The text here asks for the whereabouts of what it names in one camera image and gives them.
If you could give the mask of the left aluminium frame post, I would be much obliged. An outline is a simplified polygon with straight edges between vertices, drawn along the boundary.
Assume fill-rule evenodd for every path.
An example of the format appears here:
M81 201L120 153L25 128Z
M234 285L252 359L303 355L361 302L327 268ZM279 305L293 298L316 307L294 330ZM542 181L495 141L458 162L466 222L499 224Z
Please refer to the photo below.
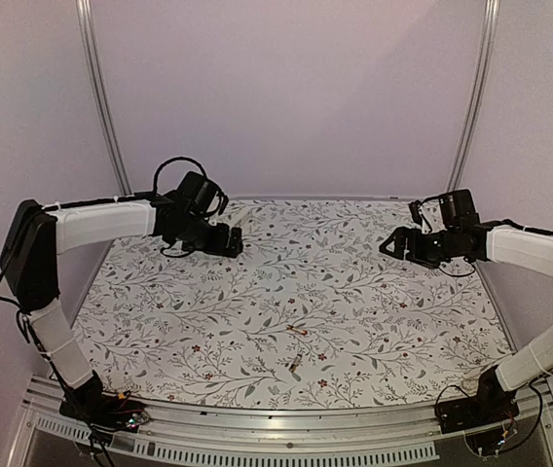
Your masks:
M77 0L75 4L87 71L92 86L95 111L99 119L103 141L119 191L123 195L129 195L131 193L130 180L123 160L105 87L104 74L96 41L92 2L89 0Z

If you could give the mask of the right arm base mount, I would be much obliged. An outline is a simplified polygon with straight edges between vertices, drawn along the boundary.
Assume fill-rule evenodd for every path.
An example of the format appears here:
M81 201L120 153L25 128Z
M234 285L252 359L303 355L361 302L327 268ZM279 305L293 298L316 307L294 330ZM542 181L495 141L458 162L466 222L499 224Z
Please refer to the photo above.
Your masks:
M496 375L496 367L484 372L478 378L476 393L463 393L458 399L442 402L438 396L434 404L434 415L443 434L469 430L516 417L519 408L515 401L517 390L504 391Z

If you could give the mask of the front aluminium rail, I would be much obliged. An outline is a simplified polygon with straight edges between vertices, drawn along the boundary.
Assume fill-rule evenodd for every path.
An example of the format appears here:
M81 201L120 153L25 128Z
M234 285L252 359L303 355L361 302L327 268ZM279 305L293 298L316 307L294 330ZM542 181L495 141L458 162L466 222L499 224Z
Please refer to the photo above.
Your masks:
M479 456L497 425L443 433L433 406L263 411L151 401L135 433L91 443L59 413L57 383L34 377L24 394L11 466L553 466L553 398L545 383L518 395L507 445Z

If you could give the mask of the AAA battery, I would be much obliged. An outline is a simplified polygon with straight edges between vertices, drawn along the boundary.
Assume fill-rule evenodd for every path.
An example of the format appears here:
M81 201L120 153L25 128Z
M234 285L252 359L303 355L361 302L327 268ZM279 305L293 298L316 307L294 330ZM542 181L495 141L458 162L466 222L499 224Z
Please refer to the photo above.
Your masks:
M288 371L290 374L295 374L298 367L301 365L303 356L301 354L297 354L294 359L290 362L288 366Z
M297 327L294 327L294 326L291 326L291 325L288 325L286 329L287 329L287 331L298 334L300 336L307 336L309 334L308 330L305 330L305 329L302 329L302 328L297 328Z

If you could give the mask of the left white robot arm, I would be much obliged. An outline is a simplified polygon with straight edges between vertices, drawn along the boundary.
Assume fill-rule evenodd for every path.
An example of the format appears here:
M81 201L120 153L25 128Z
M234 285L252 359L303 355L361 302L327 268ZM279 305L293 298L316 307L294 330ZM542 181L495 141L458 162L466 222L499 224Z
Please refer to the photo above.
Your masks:
M179 244L182 257L195 252L236 258L243 250L239 228L212 223L229 199L199 164L179 185L162 194L154 180L148 191L126 197L43 205L22 201L0 253L0 283L11 294L18 327L36 342L57 379L76 389L73 408L89 422L110 412L107 397L87 385L96 376L68 324L60 301L57 259L76 248L126 237L158 237L166 247Z

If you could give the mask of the floral patterned table mat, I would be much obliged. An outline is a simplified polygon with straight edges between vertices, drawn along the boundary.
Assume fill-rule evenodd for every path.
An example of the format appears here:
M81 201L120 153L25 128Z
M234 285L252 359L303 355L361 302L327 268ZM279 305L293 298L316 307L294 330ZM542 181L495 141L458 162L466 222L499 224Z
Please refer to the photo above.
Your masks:
M381 254L411 222L405 202L239 200L224 222L245 207L235 259L166 257L152 237L112 244L73 323L107 390L251 409L405 405L472 391L510 353L470 265Z

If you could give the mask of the aluminium frame post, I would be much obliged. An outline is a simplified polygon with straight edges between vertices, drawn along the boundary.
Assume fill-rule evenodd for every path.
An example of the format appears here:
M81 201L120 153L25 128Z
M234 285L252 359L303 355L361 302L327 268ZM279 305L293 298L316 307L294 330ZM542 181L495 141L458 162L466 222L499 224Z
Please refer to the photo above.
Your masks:
M499 6L499 0L487 0L484 4L484 15L475 63L475 74L461 127L456 154L446 185L447 191L456 190L461 185L461 180L469 157L494 54Z
M123 160L105 87L104 74L96 41L92 2L89 0L77 0L75 4L87 71L92 86L95 111L99 119L103 141L119 191L123 195L129 195L131 193L130 180Z

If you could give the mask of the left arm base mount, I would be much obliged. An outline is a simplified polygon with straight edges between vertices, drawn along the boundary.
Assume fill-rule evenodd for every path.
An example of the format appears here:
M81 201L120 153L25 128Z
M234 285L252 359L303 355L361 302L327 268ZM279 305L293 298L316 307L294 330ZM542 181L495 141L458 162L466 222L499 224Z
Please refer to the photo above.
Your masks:
M126 391L116 395L104 392L103 384L95 371L77 388L59 379L64 393L59 412L103 430L136 432L150 416L146 406L130 397Z

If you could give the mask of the right aluminium frame post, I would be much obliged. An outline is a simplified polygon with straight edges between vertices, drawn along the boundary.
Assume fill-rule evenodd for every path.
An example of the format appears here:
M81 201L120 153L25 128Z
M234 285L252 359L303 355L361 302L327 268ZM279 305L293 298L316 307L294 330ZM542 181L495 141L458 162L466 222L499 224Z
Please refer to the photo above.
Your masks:
M461 185L461 180L469 157L494 54L499 6L499 0L487 0L484 4L484 15L475 63L475 74L461 127L456 154L446 185L447 191L456 190Z

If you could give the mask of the white remote control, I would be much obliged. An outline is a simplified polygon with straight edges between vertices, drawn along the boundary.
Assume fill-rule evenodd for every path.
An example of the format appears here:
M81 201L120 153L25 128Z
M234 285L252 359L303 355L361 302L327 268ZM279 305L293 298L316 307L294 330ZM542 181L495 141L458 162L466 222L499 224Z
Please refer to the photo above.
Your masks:
M244 228L252 219L252 209L250 207L245 207L232 217L230 226L232 228Z

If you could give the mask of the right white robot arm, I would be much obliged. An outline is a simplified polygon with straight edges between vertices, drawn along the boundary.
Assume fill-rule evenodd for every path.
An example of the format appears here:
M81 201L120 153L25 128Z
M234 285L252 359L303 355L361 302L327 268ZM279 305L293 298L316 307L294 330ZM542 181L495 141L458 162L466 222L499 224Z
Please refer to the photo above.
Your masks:
M409 203L414 228L395 229L379 251L397 260L438 269L455 258L473 264L510 265L553 278L553 232L521 226L509 219L483 222L468 189ZM502 413L511 392L553 369L553 325L524 348L496 365L487 387L468 404L468 415L488 424Z

